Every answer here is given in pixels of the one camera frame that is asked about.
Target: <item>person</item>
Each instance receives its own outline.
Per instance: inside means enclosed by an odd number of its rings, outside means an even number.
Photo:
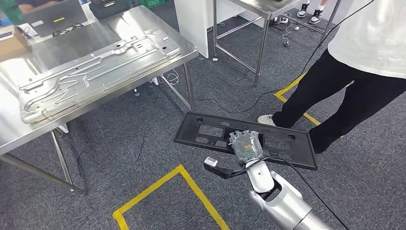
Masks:
[[[18,8],[20,8],[21,13],[28,13],[37,9],[48,7],[50,5],[56,4],[59,1],[54,0],[15,0]]]
[[[354,1],[350,13],[368,2]],[[258,122],[290,128],[311,106],[353,82],[337,112],[309,131],[315,153],[321,153],[380,111],[406,91],[405,15],[406,1],[375,0],[349,17],[282,110]]]
[[[321,0],[320,5],[315,9],[313,17],[309,20],[310,24],[317,24],[320,22],[320,17],[323,14],[324,6],[327,4],[328,0]],[[304,18],[306,16],[307,7],[310,5],[310,0],[302,4],[301,10],[297,13],[298,18]]]

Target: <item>rectangular hole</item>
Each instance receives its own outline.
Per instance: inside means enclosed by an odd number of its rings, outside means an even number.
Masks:
[[[220,121],[220,125],[222,125],[222,126],[230,126],[230,122]]]
[[[213,137],[222,137],[224,129],[211,126],[200,126],[199,133]]]
[[[227,147],[227,143],[225,143],[224,141],[218,140],[216,142],[216,146],[218,146],[218,147]]]
[[[283,153],[283,152],[280,152],[280,153],[278,154],[278,157],[283,158],[283,159],[285,159],[285,160],[287,160],[287,161],[291,161],[291,160],[292,160],[291,154],[287,154],[287,153]]]
[[[207,138],[196,137],[196,142],[207,143],[207,142],[209,142],[209,140]]]
[[[287,140],[272,138],[272,137],[265,137],[265,146],[273,147],[280,150],[290,150],[291,144]]]
[[[270,157],[271,156],[271,152],[269,152],[269,150],[262,149],[262,153],[263,153],[264,157]]]

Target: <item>person's leg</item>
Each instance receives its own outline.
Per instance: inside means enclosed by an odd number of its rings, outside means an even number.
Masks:
[[[302,8],[300,9],[300,11],[297,13],[297,17],[298,18],[304,18],[306,16],[306,10],[307,7],[310,5],[310,0],[307,0],[306,3],[302,4]]]
[[[327,4],[328,0],[322,0],[320,5],[315,9],[313,17],[309,20],[310,24],[317,24],[320,22],[320,17],[323,14],[324,6]]]
[[[309,131],[315,153],[325,151],[335,140],[406,91],[405,79],[358,72],[338,111]]]
[[[335,60],[326,50],[299,82],[282,110],[272,116],[276,126],[292,127],[310,107],[350,83],[353,70]]]

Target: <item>yellow floor marking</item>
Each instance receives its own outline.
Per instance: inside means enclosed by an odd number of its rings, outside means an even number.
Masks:
[[[204,193],[200,190],[195,181],[190,177],[189,173],[183,167],[180,173],[183,176],[183,178],[185,178],[186,182],[189,184],[190,188],[194,191],[196,196],[202,201],[207,211],[209,211],[210,215],[212,215],[214,220],[217,222],[218,226],[220,226],[220,229],[230,230],[230,228],[227,226],[223,218],[221,218],[217,210],[213,207],[213,205],[210,203],[210,201],[207,199]]]
[[[279,100],[281,100],[283,103],[287,102],[288,100],[283,96],[284,93],[288,92],[291,88],[293,88],[295,85],[297,85],[300,80],[305,76],[306,73],[302,74],[300,77],[298,77],[296,80],[292,81],[286,88],[278,91],[275,93],[275,97],[277,97]],[[315,124],[316,126],[320,125],[321,123],[317,121],[314,117],[310,116],[308,113],[304,113],[303,116],[305,116],[310,122]]]
[[[183,176],[183,178],[186,180],[190,188],[194,191],[196,196],[201,200],[201,202],[203,202],[203,205],[206,207],[207,211],[210,213],[210,215],[212,215],[214,220],[217,222],[220,229],[230,230],[226,222],[223,220],[223,218],[221,218],[220,214],[216,211],[216,209],[213,207],[213,205],[210,203],[210,201],[207,199],[204,193],[197,186],[196,182],[191,178],[189,173],[185,170],[185,168],[181,164],[174,170],[166,174],[164,177],[157,180],[150,187],[142,191],[140,194],[138,194],[136,197],[128,201],[125,205],[123,205],[121,208],[117,209],[113,213],[113,218],[116,219],[118,226],[120,227],[120,230],[129,230],[128,225],[123,217],[123,213],[128,211],[132,206],[136,205],[138,202],[143,200],[146,196],[154,192],[157,188],[159,188],[161,185],[163,185],[165,182],[170,180],[178,173],[180,173]]]

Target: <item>metal table frame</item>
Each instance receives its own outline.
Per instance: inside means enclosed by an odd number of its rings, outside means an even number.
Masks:
[[[328,23],[327,23],[327,26],[326,26],[325,30],[320,30],[319,28],[314,27],[314,25],[309,25],[307,23],[304,23],[304,22],[302,22],[302,21],[300,21],[298,19],[295,19],[292,16],[289,16],[289,15],[286,15],[286,14],[284,14],[283,16],[285,18],[288,18],[288,19],[292,20],[295,23],[298,23],[298,24],[300,24],[302,26],[305,26],[305,27],[307,27],[309,29],[312,29],[312,30],[314,30],[316,32],[321,33],[322,36],[321,36],[321,40],[320,40],[320,43],[319,43],[319,44],[321,44],[324,41],[324,39],[326,38],[327,34],[329,33],[330,26],[333,23],[334,17],[336,16],[336,13],[337,13],[337,10],[338,10],[338,8],[340,6],[340,3],[341,3],[341,0],[337,0],[337,3],[334,6],[333,12],[331,13],[330,19],[328,20]]]
[[[123,84],[114,86],[110,89],[110,92],[108,94],[105,94],[103,97],[92,101],[88,104],[82,105],[81,107],[71,107],[67,110],[65,110],[63,115],[58,115],[57,117],[53,118],[47,118],[46,120],[30,124],[29,126],[32,128],[32,131],[29,133],[24,134],[23,136],[20,136],[18,139],[15,139],[9,143],[6,143],[5,145],[1,146],[1,151],[5,152],[4,154],[1,155],[0,152],[0,160],[10,163],[12,165],[15,165],[16,167],[23,169],[29,173],[32,173],[34,175],[37,175],[43,179],[46,179],[54,184],[57,184],[61,186],[64,189],[67,189],[73,194],[83,196],[85,195],[85,191],[77,188],[73,185],[61,146],[59,144],[58,140],[58,132],[62,133],[62,131],[58,128],[61,125],[66,124],[66,122],[69,122],[76,117],[85,114],[86,112],[98,107],[99,105],[110,101],[113,98],[116,98],[120,95],[122,95],[125,92],[133,90],[135,87],[140,86],[141,84],[144,84],[148,82],[149,80],[152,80],[156,76],[160,76],[165,72],[170,71],[174,67],[183,65],[183,69],[185,72],[185,79],[186,79],[186,85],[187,85],[187,90],[189,94],[189,101],[186,100],[171,84],[170,82],[161,76],[161,78],[164,80],[164,82],[174,91],[174,93],[182,100],[182,102],[192,111],[196,110],[195,106],[195,101],[194,101],[194,96],[193,96],[193,90],[192,90],[192,82],[189,74],[189,63],[188,61],[198,57],[199,53],[198,50],[195,46],[193,46],[190,42],[186,41],[183,37],[181,37],[176,31],[174,31],[169,25],[167,25],[165,22],[163,22],[161,19],[159,19],[156,15],[154,15],[151,11],[147,10],[144,6],[142,6],[141,9],[136,10],[136,8],[131,9],[134,12],[140,12],[144,13],[146,15],[146,19],[149,20],[148,23],[156,23],[155,26],[162,26],[163,28],[170,29],[171,31],[169,32],[169,36],[176,37],[178,39],[178,42],[181,43],[181,46],[184,48],[181,50],[181,54],[178,57],[175,57],[174,59],[170,60],[166,64],[162,64],[158,67],[155,67],[151,70],[147,70],[145,73],[143,73],[142,77],[134,80],[133,82],[125,82]],[[59,161],[62,166],[62,170],[65,175],[65,180],[61,180],[15,156],[12,156],[8,152],[26,142],[29,142],[51,130],[51,136],[56,148],[56,152],[59,158]]]
[[[230,0],[230,1],[237,4],[237,5],[241,5],[241,7],[244,7],[244,8],[248,6],[246,9],[249,10],[249,11],[254,12],[252,7],[250,7],[249,5],[241,4],[241,2],[239,2],[239,0]],[[323,34],[323,36],[322,36],[322,38],[320,40],[320,42],[322,42],[325,39],[325,37],[326,37],[326,35],[328,33],[328,29],[331,26],[331,23],[332,23],[332,21],[334,19],[334,16],[336,15],[336,12],[337,12],[337,9],[338,9],[338,7],[340,5],[340,2],[341,2],[341,0],[337,0],[336,6],[335,6],[335,8],[333,10],[333,13],[332,13],[332,15],[330,17],[330,20],[328,21],[328,24],[327,24],[327,27],[326,27],[325,31],[322,31],[322,30],[320,30],[318,28],[314,28],[314,26],[308,25],[308,24],[303,23],[303,22],[301,22],[299,20],[296,20],[296,19],[294,19],[292,17],[289,17],[285,13],[283,14],[283,16],[290,19],[290,20],[292,20],[292,21],[294,21],[294,22],[296,22],[296,23],[299,23],[299,24],[301,24],[303,26],[306,26],[306,27],[308,27],[310,29],[313,29],[313,30]],[[262,15],[259,15],[258,18],[254,19],[252,21],[249,21],[247,23],[244,23],[244,24],[242,24],[242,25],[240,25],[240,26],[238,26],[238,27],[236,27],[234,29],[231,29],[231,30],[217,36],[217,0],[213,0],[213,22],[214,22],[214,24],[213,24],[214,25],[213,26],[213,49],[214,49],[214,58],[218,58],[217,48],[219,48],[225,54],[230,56],[232,59],[234,59],[235,61],[237,61],[241,65],[243,65],[245,68],[247,68],[251,72],[255,73],[254,87],[258,86],[258,80],[259,80],[260,70],[261,70],[261,65],[262,65],[262,57],[263,57],[266,38],[267,38],[267,34],[268,34],[269,23],[270,23],[270,20],[271,20],[271,18],[273,16],[273,14],[270,13],[270,12],[261,12],[261,13],[262,13]],[[261,19],[264,19],[263,30],[262,30],[262,41],[261,41],[261,46],[260,46],[260,49],[259,49],[257,68],[255,69],[255,68],[251,67],[250,65],[248,65],[246,62],[244,62],[241,59],[237,58],[232,53],[228,52],[225,48],[221,47],[217,43],[217,40],[222,38],[222,37],[225,37],[226,35],[229,35],[229,34],[235,32],[235,31],[237,31],[239,29],[242,29],[242,28],[246,27],[247,25],[255,23],[256,21],[259,21]]]
[[[185,79],[186,79],[186,85],[188,88],[188,94],[189,94],[189,98],[190,101],[188,102],[176,89],[175,87],[173,87],[171,85],[171,83],[168,81],[168,79],[166,79],[165,77],[161,76],[161,78],[164,80],[164,82],[170,87],[171,90],[173,90],[173,92],[177,95],[177,97],[179,97],[179,99],[186,105],[186,107],[189,108],[189,110],[191,111],[196,111],[196,105],[195,105],[195,101],[194,101],[194,96],[193,96],[193,89],[192,89],[192,82],[190,79],[190,75],[189,75],[189,63],[185,62],[185,64],[183,64],[183,69],[185,71]],[[64,189],[67,189],[68,191],[70,191],[71,193],[75,194],[75,195],[79,195],[79,196],[83,196],[86,194],[86,191],[75,187],[73,185],[68,167],[66,165],[66,161],[65,161],[65,157],[63,155],[62,152],[62,148],[59,144],[59,140],[58,140],[58,135],[57,132],[62,134],[62,131],[59,131],[58,128],[53,129],[50,133],[52,136],[52,140],[54,142],[55,148],[56,148],[56,153],[58,154],[58,158],[59,161],[61,163],[62,166],[62,170],[63,173],[65,175],[65,181],[61,180],[9,153],[5,153],[3,155],[0,155],[0,160],[7,162],[9,164],[12,164],[22,170],[25,170],[29,173],[32,173],[34,175],[37,175],[45,180],[48,180],[54,184],[57,184],[59,186],[61,186]]]

